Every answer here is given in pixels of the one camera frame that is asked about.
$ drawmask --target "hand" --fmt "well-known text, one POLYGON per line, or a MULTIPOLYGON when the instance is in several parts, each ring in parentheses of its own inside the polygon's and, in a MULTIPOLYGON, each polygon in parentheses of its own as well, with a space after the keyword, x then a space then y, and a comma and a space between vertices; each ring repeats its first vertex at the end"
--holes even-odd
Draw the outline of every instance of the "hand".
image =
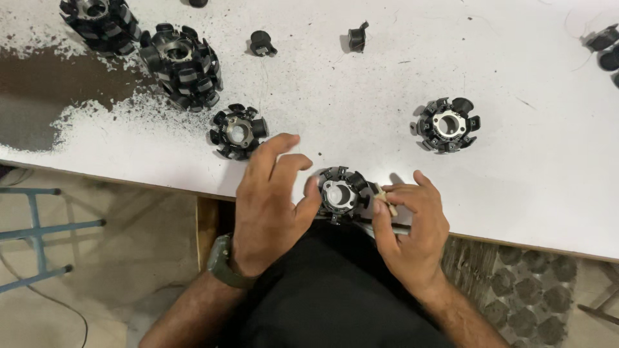
POLYGON ((279 134, 253 152, 236 190, 236 225, 230 266, 243 276, 262 274, 308 230, 322 202, 318 178, 305 184, 305 198, 291 203, 299 170, 312 166, 305 155, 283 155, 299 143, 298 135, 279 134))
POLYGON ((409 235, 396 236, 391 228, 387 205, 374 200, 372 226, 378 252, 391 273, 418 299, 446 283, 440 259, 449 234, 449 222, 443 215, 441 195, 430 179, 416 170, 417 185, 383 186, 387 201, 404 205, 413 212, 409 235))

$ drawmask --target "man's left hand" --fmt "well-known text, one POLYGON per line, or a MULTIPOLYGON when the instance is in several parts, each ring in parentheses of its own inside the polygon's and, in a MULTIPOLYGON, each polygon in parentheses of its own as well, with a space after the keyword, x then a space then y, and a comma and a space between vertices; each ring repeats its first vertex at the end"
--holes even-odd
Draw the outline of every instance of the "man's left hand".
POLYGON ((300 137, 279 134, 258 147, 236 190, 236 225, 230 266, 246 277, 262 274, 309 229, 321 204, 318 177, 305 184, 305 198, 291 202, 299 170, 312 161, 305 155, 284 154, 300 137))

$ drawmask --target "metal stator core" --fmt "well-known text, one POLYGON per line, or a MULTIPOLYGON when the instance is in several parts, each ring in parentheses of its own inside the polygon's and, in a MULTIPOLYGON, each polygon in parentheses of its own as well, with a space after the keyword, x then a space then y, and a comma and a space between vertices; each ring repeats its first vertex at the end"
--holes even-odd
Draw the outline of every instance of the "metal stator core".
POLYGON ((232 104, 228 108, 231 113, 220 111, 215 115, 213 123, 219 128, 210 130, 210 140, 215 145, 223 145, 223 149, 217 150, 222 156, 246 160, 260 145, 258 139, 269 136, 269 128, 264 118, 254 120, 258 111, 252 107, 232 104), (243 137, 235 140, 233 133, 237 128, 243 131, 243 137))
POLYGON ((318 214, 330 218, 332 224, 339 225, 342 220, 353 220, 354 212, 360 206, 368 207, 369 196, 361 196, 361 190, 368 182, 359 172, 347 173, 347 167, 329 168, 322 173, 326 181, 321 186, 322 206, 318 214))
POLYGON ((142 33, 124 0, 62 0, 60 9, 86 45, 104 56, 131 53, 142 33))
POLYGON ((223 90, 215 50, 186 25, 180 32, 169 23, 157 25, 156 30, 152 37, 148 31, 140 37, 140 57, 163 91, 182 110, 200 112, 215 106, 217 91, 223 90))
POLYGON ((481 126, 479 116, 469 117, 473 103, 465 98, 455 98, 450 104, 448 99, 431 102, 422 113, 425 118, 417 122, 417 134, 426 137, 422 144, 428 150, 453 153, 471 146, 477 139, 469 137, 470 132, 481 126), (441 129, 441 123, 448 127, 441 129))

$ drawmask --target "fingernail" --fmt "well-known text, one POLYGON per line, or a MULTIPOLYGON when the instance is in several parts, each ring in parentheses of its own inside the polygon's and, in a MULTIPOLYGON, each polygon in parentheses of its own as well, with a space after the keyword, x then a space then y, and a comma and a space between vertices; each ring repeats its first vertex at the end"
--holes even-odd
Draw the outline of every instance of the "fingernail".
POLYGON ((381 212, 381 204, 378 201, 378 199, 374 200, 373 207, 374 207, 374 214, 380 214, 380 212, 381 212))

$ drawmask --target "forearm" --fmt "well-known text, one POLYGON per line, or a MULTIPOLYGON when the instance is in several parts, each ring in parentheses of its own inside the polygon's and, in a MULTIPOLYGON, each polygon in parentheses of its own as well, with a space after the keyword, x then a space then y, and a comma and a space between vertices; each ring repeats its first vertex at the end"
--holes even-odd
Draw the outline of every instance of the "forearm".
POLYGON ((444 274, 426 293, 415 294, 426 311, 460 348, 508 347, 509 344, 482 317, 460 291, 447 281, 444 274))
POLYGON ((215 347, 217 335, 245 291, 201 274, 146 333, 140 348, 215 347))

